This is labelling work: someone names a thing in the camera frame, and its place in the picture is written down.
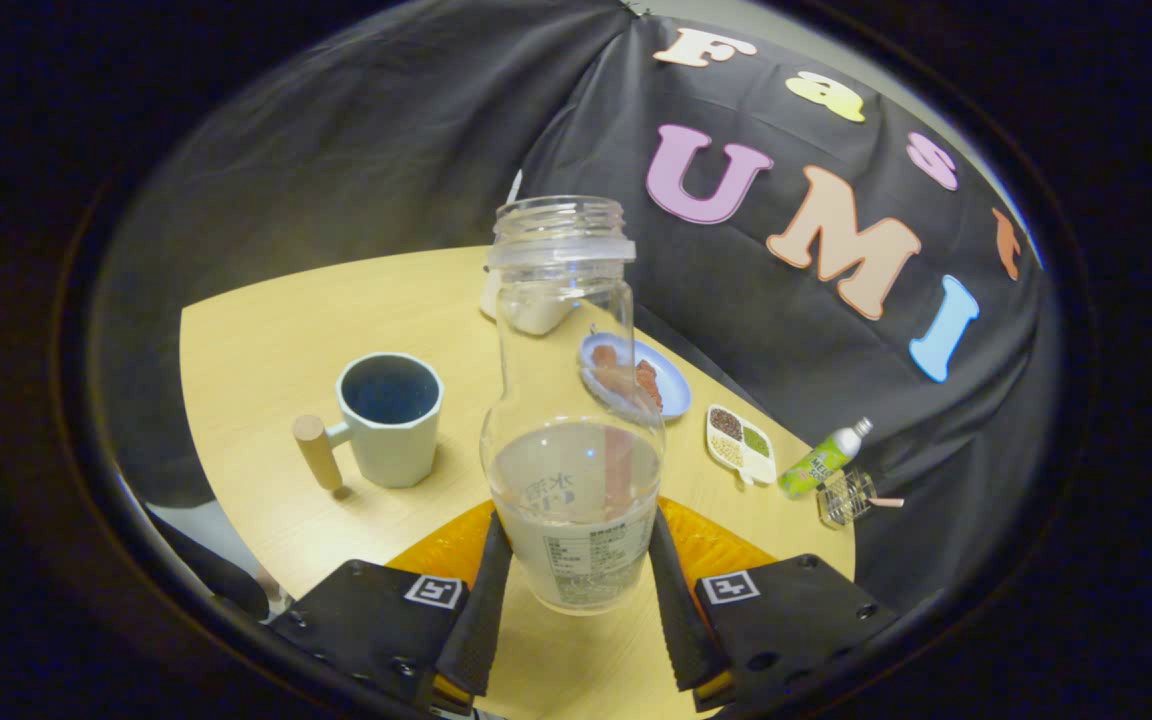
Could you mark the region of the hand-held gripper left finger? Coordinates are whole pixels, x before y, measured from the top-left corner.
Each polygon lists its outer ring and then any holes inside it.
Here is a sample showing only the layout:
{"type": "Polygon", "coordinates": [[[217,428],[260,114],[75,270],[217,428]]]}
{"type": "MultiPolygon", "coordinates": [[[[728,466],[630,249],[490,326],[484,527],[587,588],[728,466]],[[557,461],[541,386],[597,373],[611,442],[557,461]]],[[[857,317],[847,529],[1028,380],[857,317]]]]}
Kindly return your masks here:
{"type": "Polygon", "coordinates": [[[271,628],[388,700],[473,717],[488,691],[509,564],[511,544],[486,501],[385,564],[344,561],[271,628]]]}

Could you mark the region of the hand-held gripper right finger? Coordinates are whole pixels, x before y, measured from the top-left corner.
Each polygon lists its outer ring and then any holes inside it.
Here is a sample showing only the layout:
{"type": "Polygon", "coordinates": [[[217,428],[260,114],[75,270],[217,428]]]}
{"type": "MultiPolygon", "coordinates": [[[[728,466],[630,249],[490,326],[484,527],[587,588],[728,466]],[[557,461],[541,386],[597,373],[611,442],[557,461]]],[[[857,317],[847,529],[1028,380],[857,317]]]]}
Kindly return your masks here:
{"type": "Polygon", "coordinates": [[[649,555],[675,683],[699,711],[813,692],[899,621],[817,553],[773,558],[669,498],[649,555]]]}

